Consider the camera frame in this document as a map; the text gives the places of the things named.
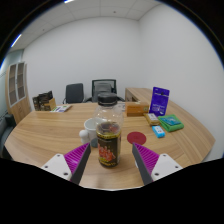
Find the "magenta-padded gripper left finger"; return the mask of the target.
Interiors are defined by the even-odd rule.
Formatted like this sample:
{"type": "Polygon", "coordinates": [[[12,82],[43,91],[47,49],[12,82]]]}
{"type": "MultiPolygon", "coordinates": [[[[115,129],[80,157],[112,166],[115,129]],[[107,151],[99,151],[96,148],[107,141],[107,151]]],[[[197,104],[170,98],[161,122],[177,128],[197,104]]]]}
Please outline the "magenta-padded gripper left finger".
{"type": "Polygon", "coordinates": [[[90,144],[86,143],[65,155],[54,155],[42,166],[42,169],[78,185],[81,181],[90,153],[90,144]]]}

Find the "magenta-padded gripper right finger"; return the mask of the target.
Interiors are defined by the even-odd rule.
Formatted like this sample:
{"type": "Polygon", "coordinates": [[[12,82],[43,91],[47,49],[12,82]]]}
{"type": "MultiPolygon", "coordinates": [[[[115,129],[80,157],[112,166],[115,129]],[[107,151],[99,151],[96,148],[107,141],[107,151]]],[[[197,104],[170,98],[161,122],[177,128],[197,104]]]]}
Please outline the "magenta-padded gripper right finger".
{"type": "Polygon", "coordinates": [[[182,169],[168,154],[157,154],[137,143],[133,144],[132,153],[145,185],[182,169]]]}

